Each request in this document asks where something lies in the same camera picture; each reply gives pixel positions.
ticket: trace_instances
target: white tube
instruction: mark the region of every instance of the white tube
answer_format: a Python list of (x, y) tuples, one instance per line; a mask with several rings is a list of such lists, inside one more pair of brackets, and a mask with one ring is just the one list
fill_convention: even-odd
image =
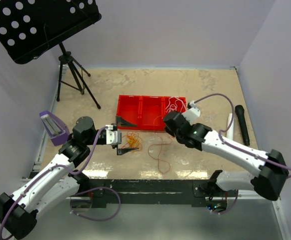
[[(227, 124), (226, 126), (229, 126), (232, 118), (232, 113), (229, 114), (227, 117)], [(229, 130), (226, 132), (226, 138), (233, 140), (234, 139), (234, 125), (235, 125), (235, 120), (233, 119), (233, 122), (229, 128)]]

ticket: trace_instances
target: wooden table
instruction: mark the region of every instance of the wooden table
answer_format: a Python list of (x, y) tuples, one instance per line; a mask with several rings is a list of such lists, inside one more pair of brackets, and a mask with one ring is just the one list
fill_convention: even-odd
[[(63, 85), (60, 102), (57, 103), (55, 114), (72, 129), (78, 118), (90, 116), (97, 128), (115, 121), (119, 95), (149, 96), (181, 96), (187, 101), (197, 100), (212, 93), (227, 95), (234, 105), (243, 105), (245, 119), (252, 148), (257, 148), (256, 139), (251, 126), (246, 103), (234, 69), (88, 69), (91, 77), (84, 75), (92, 93), (101, 105), (95, 106), (90, 95), (81, 95), (78, 91)], [(73, 83), (70, 71), (64, 81)], [(198, 122), (214, 130), (227, 127), (231, 107), (228, 101), (220, 96), (213, 96), (198, 104), (201, 116)], [(239, 166), (216, 155), (189, 149), (175, 139), (171, 145), (162, 147), (160, 158), (170, 163), (171, 169), (166, 174), (158, 171), (158, 161), (148, 155), (151, 144), (159, 144), (161, 140), (153, 132), (140, 132), (143, 139), (143, 150), (117, 156), (110, 146), (97, 146), (91, 161), (84, 173), (90, 178), (109, 179), (206, 179), (215, 170), (243, 171)], [(158, 133), (169, 142), (166, 133)], [(242, 137), (239, 124), (235, 118), (234, 137), (239, 143)], [(61, 146), (53, 146), (48, 140), (43, 156), (42, 168), (45, 167)], [(158, 156), (159, 146), (150, 150)], [(164, 172), (168, 164), (161, 162), (160, 169)]]

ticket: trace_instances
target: red box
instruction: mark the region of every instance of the red box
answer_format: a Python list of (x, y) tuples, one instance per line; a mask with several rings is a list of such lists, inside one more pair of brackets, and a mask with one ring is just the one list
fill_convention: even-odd
[(119, 126), (118, 128), (164, 132), (163, 118), (169, 111), (167, 108), (169, 104), (179, 112), (183, 113), (187, 110), (184, 108), (187, 105), (186, 98), (178, 97), (178, 99), (171, 96), (119, 95), (116, 115), (137, 125), (137, 127)]

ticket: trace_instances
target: music stand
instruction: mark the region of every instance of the music stand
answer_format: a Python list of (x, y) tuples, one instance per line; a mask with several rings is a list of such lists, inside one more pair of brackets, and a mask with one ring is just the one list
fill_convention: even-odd
[[(81, 94), (86, 88), (100, 109), (73, 62), (88, 76), (90, 74), (71, 56), (71, 52), (66, 51), (62, 43), (100, 19), (95, 0), (0, 0), (0, 42), (17, 64), (26, 64), (59, 45), (62, 51), (59, 74), (62, 74), (62, 66), (68, 64), (78, 88), (65, 84)], [(57, 100), (60, 100), (61, 83), (64, 82), (59, 76)]]

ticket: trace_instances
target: black tripod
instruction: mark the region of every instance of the black tripod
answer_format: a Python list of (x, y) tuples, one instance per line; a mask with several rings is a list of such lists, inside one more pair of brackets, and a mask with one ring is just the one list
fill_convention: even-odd
[[(97, 102), (97, 100), (95, 99), (94, 95), (92, 94), (92, 92), (90, 91), (88, 85), (86, 84), (86, 82), (84, 81), (83, 75), (80, 75), (78, 69), (76, 68), (74, 62), (90, 77), (91, 74), (87, 72), (87, 70), (84, 69), (84, 67), (78, 63), (77, 60), (75, 60), (75, 58), (73, 56), (71, 56), (71, 52), (70, 51), (66, 51), (64, 44), (61, 42), (59, 44), (61, 51), (62, 51), (62, 55), (59, 56), (59, 61), (60, 61), (60, 72), (59, 72), (59, 81), (58, 81), (58, 86), (57, 86), (57, 97), (56, 97), (56, 101), (59, 102), (60, 101), (60, 88), (61, 88), (61, 83), (75, 89), (78, 90), (82, 95), (85, 94), (85, 89), (89, 92), (91, 98), (93, 99), (93, 101), (96, 104), (96, 107), (98, 109), (101, 109), (101, 106), (99, 105), (99, 103)], [(67, 64), (70, 68), (70, 71), (74, 77), (74, 80), (76, 82), (77, 88), (75, 86), (72, 86), (64, 81), (62, 81), (62, 70), (63, 70), (63, 65)], [(80, 78), (81, 82), (83, 83), (83, 88), (81, 87), (81, 84), (78, 80), (78, 77)]]

